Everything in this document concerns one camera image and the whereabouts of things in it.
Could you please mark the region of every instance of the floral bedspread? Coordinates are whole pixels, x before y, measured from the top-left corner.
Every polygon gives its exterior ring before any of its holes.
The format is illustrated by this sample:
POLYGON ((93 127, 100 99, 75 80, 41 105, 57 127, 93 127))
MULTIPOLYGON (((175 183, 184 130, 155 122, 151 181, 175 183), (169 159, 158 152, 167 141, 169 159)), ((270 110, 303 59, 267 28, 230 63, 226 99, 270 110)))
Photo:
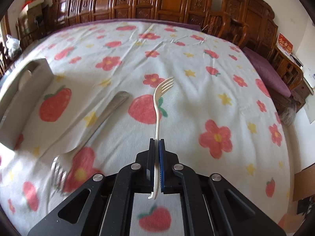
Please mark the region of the floral bedspread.
MULTIPOLYGON (((0 204, 24 236, 92 174, 117 173, 155 135, 197 173, 222 174, 276 223, 289 198, 289 159, 276 109, 239 48, 194 30, 141 22, 94 23, 51 35, 25 62, 45 57, 54 81, 15 151, 0 146, 0 204), (73 159, 64 193, 50 186, 55 156, 72 150, 120 90, 130 98, 73 159)), ((184 235, 177 195, 136 195, 130 235, 184 235)))

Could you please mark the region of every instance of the purple pillow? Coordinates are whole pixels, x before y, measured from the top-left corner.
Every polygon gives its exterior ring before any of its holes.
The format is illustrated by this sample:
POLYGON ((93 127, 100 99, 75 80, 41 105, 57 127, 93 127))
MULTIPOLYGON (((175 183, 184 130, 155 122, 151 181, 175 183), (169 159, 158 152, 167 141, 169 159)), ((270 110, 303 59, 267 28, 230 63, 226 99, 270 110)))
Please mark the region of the purple pillow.
POLYGON ((286 86, 268 60, 247 47, 243 48, 243 52, 267 87, 275 90, 287 98, 291 96, 289 88, 286 86))

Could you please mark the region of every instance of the yellow star print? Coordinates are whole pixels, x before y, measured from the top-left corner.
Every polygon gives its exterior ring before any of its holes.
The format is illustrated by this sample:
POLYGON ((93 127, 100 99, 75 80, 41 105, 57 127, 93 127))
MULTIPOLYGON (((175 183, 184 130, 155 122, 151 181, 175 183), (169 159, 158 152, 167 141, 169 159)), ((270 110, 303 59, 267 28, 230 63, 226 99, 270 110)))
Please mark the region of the yellow star print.
POLYGON ((250 130, 250 132, 252 133, 252 134, 254 134, 254 133, 257 133, 257 131, 256 131, 256 125, 254 124, 254 123, 248 123, 247 124, 247 128, 250 130))
POLYGON ((254 165, 253 165, 252 163, 250 163, 250 164, 246 167, 246 170, 247 170, 247 174, 248 174, 248 175, 254 176, 254 172, 256 171, 256 168, 254 167, 254 165))
POLYGON ((37 146, 37 147, 33 148, 32 153, 33 153, 34 156, 36 156, 36 157, 39 156, 39 149, 40 149, 40 146, 37 146))
POLYGON ((111 85, 111 79, 103 80, 100 84, 98 84, 98 86, 101 87, 107 87, 108 85, 111 85))
POLYGON ((92 126, 96 120, 97 120, 97 116, 96 116, 96 112, 90 112, 89 115, 85 116, 84 117, 84 120, 85 120, 85 126, 86 127, 89 127, 89 126, 92 126))
POLYGON ((218 97, 221 99, 222 105, 232 105, 231 99, 225 93, 223 93, 223 95, 219 94, 218 97))
POLYGON ((13 173, 12 173, 12 170, 9 171, 9 177, 10 177, 10 180, 13 181, 14 175, 13 175, 13 173))
POLYGON ((184 52, 183 54, 184 54, 186 57, 194 57, 194 55, 191 54, 191 53, 186 53, 186 52, 184 52))
POLYGON ((65 78, 65 74, 56 75, 56 82, 60 82, 63 78, 65 78))
POLYGON ((185 71, 185 75, 186 76, 196 77, 195 72, 191 71, 190 69, 189 70, 184 70, 184 71, 185 71))

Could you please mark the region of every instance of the wooden headboard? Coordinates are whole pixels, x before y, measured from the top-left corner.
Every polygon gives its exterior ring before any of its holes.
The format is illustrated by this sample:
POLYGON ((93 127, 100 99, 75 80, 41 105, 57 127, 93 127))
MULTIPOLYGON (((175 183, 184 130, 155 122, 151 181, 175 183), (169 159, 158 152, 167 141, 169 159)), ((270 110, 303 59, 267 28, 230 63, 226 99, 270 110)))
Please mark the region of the wooden headboard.
POLYGON ((55 30, 114 18, 145 18, 204 27, 212 0, 53 0, 46 25, 55 30))
POLYGON ((269 58, 276 42, 278 26, 275 14, 264 0, 222 0, 222 11, 249 26, 247 47, 264 58, 269 58))

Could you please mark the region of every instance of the red strawberry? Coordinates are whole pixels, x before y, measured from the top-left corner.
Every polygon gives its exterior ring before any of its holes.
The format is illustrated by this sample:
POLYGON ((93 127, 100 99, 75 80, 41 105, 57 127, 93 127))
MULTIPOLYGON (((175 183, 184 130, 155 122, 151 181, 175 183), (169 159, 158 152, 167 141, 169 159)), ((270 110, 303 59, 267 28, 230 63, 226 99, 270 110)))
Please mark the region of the red strawberry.
POLYGON ((162 232, 170 228, 172 218, 164 207, 154 205, 148 214, 138 216, 139 226, 147 232, 162 232))
POLYGON ((64 57, 68 56, 70 51, 73 51, 73 50, 74 50, 74 47, 65 48, 64 50, 62 50, 61 52, 55 55, 55 60, 63 59, 64 57))
MULTIPOLYGON (((167 112, 161 108, 163 103, 163 98, 158 100, 158 108, 160 110, 160 119, 162 119, 161 114, 167 117, 167 112)), ((135 120, 145 123, 145 124, 155 124, 156 123, 156 113, 154 109, 153 96, 150 94, 142 95, 135 98, 129 109, 129 115, 135 120)))
POLYGON ((273 196, 273 193, 275 192, 275 186, 276 186, 276 183, 275 181, 273 180, 273 178, 271 179, 271 181, 268 181, 267 182, 267 186, 266 186, 266 195, 268 197, 272 197, 273 196))
POLYGON ((235 57, 234 55, 229 55, 230 58, 234 59, 235 61, 237 60, 237 57, 235 57))
POLYGON ((206 66, 206 69, 211 75, 215 75, 215 76, 220 75, 219 71, 211 66, 206 66))
POLYGON ((31 182, 26 181, 23 184, 23 193, 27 200, 27 204, 31 210, 36 211, 38 209, 38 198, 36 195, 36 188, 31 182))
POLYGON ((61 86, 56 93, 47 94, 44 97, 44 102, 39 108, 39 116, 43 121, 55 122, 62 115, 67 108, 70 98, 71 90, 61 86))

